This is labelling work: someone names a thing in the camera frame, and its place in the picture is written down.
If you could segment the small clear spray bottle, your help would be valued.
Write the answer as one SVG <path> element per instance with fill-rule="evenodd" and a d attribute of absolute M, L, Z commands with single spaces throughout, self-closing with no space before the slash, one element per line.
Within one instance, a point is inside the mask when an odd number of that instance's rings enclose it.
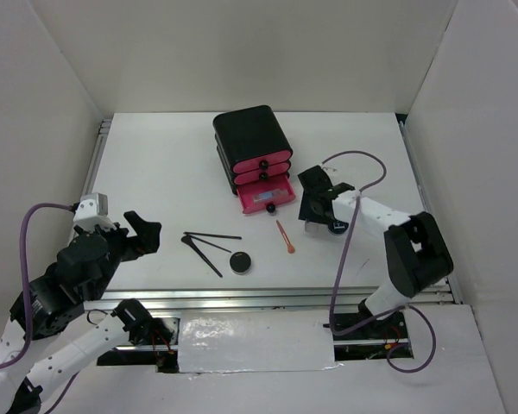
<path fill-rule="evenodd" d="M 324 234 L 323 225 L 312 221 L 305 221 L 304 230 L 308 237 L 318 238 Z"/>

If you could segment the blue lid cream jar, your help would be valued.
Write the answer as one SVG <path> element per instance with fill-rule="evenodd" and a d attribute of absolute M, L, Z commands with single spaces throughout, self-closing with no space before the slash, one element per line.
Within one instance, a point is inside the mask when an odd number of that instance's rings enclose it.
<path fill-rule="evenodd" d="M 337 236 L 345 234 L 347 232 L 348 228 L 349 228 L 349 224 L 345 223 L 345 222 L 341 222 L 341 221 L 334 221 L 327 225 L 328 231 L 332 235 L 337 235 Z"/>

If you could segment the clear bottle black cap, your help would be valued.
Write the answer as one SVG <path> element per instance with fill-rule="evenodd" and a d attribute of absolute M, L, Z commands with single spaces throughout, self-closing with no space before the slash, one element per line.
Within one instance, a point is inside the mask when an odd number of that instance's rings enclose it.
<path fill-rule="evenodd" d="M 272 189 L 270 191 L 264 191 L 257 193 L 253 196 L 252 200 L 255 204 L 260 203 L 272 203 L 275 199 L 281 198 L 287 195 L 287 191 L 283 189 Z"/>

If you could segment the black angled powder brush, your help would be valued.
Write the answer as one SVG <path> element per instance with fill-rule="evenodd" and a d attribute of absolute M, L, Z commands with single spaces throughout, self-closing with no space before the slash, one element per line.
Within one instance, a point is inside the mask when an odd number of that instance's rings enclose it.
<path fill-rule="evenodd" d="M 180 239 L 186 244 L 219 278 L 223 278 L 223 274 L 211 263 L 205 254 L 195 245 L 190 235 L 183 235 Z"/>

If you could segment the orange silicone applicator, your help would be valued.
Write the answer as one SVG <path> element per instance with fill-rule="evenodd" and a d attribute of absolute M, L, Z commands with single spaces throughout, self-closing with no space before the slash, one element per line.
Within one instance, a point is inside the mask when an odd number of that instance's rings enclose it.
<path fill-rule="evenodd" d="M 285 244 L 286 244 L 286 247 L 287 247 L 287 252 L 289 254 L 294 254 L 295 253 L 295 248 L 294 248 L 294 245 L 292 244 L 292 242 L 289 240 L 289 237 L 287 236 L 287 233 L 285 231 L 285 229 L 283 228 L 281 222 L 279 220 L 276 220 L 276 225 L 277 225 L 277 228 L 278 230 L 280 231 L 281 233 L 281 237 L 282 239 L 284 240 Z"/>

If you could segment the pink bottom drawer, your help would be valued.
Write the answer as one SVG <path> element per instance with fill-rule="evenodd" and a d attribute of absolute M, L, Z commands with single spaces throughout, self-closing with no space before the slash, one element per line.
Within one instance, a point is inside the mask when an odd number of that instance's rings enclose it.
<path fill-rule="evenodd" d="M 275 199 L 272 203 L 255 204 L 252 200 L 257 193 L 270 191 L 272 189 L 283 189 L 287 191 L 287 195 Z M 244 215 L 255 214 L 260 211 L 272 212 L 278 205 L 287 204 L 295 200 L 294 189 L 285 174 L 271 177 L 267 180 L 256 181 L 247 185 L 239 185 L 237 187 L 237 195 L 242 205 L 242 213 Z"/>

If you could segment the pink drawer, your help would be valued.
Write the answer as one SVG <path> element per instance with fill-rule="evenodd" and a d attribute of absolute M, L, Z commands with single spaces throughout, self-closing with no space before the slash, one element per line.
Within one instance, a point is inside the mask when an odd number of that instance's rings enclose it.
<path fill-rule="evenodd" d="M 236 174 L 246 173 L 261 168 L 261 164 L 268 166 L 280 164 L 291 158 L 291 150 L 281 150 L 278 152 L 256 156 L 251 159 L 238 161 L 231 169 Z"/>
<path fill-rule="evenodd" d="M 257 193 L 270 191 L 272 189 L 283 189 L 287 191 L 287 195 L 275 199 L 272 203 L 255 204 L 252 200 Z M 244 215 L 255 214 L 260 211 L 272 212 L 278 205 L 287 204 L 295 200 L 294 189 L 285 174 L 271 177 L 267 180 L 256 181 L 247 185 L 239 185 L 237 187 L 237 195 L 242 205 L 242 213 Z"/>
<path fill-rule="evenodd" d="M 236 174 L 232 180 L 234 185 L 247 185 L 256 181 L 266 180 L 271 177 L 286 173 L 291 166 L 290 161 L 273 164 L 266 169 L 255 169 L 248 172 Z"/>

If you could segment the pink top drawer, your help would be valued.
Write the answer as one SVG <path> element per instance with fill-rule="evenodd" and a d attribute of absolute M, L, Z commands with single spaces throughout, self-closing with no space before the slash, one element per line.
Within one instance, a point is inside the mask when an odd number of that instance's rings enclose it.
<path fill-rule="evenodd" d="M 256 156 L 251 159 L 238 161 L 231 169 L 236 174 L 246 173 L 261 168 L 261 164 L 268 166 L 280 164 L 291 158 L 291 150 L 281 150 L 278 152 Z"/>

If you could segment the black round compact jar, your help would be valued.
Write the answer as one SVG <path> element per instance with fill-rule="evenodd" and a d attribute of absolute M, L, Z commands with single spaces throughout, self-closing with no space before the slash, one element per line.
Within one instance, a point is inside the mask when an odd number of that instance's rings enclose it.
<path fill-rule="evenodd" d="M 229 266 L 234 274 L 244 275 L 251 269 L 252 260 L 247 253 L 238 251 L 231 255 L 229 259 Z"/>

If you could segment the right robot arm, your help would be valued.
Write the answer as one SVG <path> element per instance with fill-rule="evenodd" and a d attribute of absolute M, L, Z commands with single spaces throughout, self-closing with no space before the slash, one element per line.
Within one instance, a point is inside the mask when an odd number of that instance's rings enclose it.
<path fill-rule="evenodd" d="M 321 166 L 300 173 L 298 180 L 303 190 L 300 220 L 348 225 L 329 305 L 327 328 L 334 336 L 347 336 L 360 329 L 367 337 L 378 337 L 389 326 L 388 317 L 453 271 L 452 257 L 430 213 L 413 215 L 394 210 L 365 197 L 352 185 L 334 185 Z M 335 306 L 351 240 L 358 227 L 383 239 L 388 277 L 359 305 L 359 321 L 340 329 Z"/>

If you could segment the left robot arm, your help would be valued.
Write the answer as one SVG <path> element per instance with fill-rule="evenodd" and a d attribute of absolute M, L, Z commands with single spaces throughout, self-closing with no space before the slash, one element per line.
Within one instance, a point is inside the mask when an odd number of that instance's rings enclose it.
<path fill-rule="evenodd" d="M 0 413 L 36 413 L 60 386 L 102 354 L 129 342 L 154 338 L 159 323 L 135 298 L 122 300 L 93 329 L 54 354 L 47 348 L 68 324 L 81 317 L 85 303 L 101 299 L 119 265 L 154 254 L 161 224 L 134 211 L 124 213 L 135 234 L 117 223 L 75 225 L 76 236 L 36 279 L 28 276 L 27 233 L 37 204 L 22 219 L 19 254 L 22 292 L 9 311 L 0 338 Z"/>

